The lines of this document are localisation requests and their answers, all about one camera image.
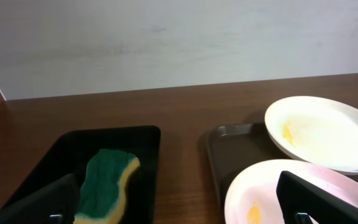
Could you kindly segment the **pink plate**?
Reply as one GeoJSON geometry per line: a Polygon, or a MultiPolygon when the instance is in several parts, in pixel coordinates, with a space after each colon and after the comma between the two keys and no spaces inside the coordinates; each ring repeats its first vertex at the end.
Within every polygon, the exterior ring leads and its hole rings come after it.
{"type": "Polygon", "coordinates": [[[276,194],[281,172],[292,174],[358,208],[358,183],[325,167],[289,159],[256,163],[232,181],[224,202],[226,223],[283,223],[276,194]]]}

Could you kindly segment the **cream white plate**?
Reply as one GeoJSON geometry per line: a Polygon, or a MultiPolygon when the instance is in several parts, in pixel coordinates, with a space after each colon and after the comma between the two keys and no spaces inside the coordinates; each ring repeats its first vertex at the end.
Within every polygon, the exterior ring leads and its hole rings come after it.
{"type": "Polygon", "coordinates": [[[358,109],[315,96],[272,103],[264,123],[273,143],[292,159],[358,175],[358,109]]]}

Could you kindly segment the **green and yellow sponge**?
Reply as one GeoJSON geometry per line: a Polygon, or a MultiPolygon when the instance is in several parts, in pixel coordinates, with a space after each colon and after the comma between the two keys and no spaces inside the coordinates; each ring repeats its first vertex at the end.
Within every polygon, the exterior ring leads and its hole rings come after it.
{"type": "Polygon", "coordinates": [[[100,149],[86,166],[74,224],[119,223],[127,206],[127,185],[139,169],[132,153],[100,149]]]}

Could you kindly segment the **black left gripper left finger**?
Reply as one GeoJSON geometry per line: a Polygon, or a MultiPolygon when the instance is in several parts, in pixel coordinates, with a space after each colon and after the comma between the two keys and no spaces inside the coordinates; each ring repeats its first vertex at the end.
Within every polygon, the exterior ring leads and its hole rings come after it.
{"type": "Polygon", "coordinates": [[[76,175],[67,174],[0,210],[0,224],[72,224],[80,200],[76,175]]]}

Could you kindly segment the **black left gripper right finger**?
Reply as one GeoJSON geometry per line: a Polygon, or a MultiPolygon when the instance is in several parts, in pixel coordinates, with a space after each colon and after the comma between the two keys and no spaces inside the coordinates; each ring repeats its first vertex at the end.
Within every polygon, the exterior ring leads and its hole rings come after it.
{"type": "Polygon", "coordinates": [[[312,220],[358,224],[357,207],[289,171],[281,172],[276,194],[286,224],[311,223],[312,220]]]}

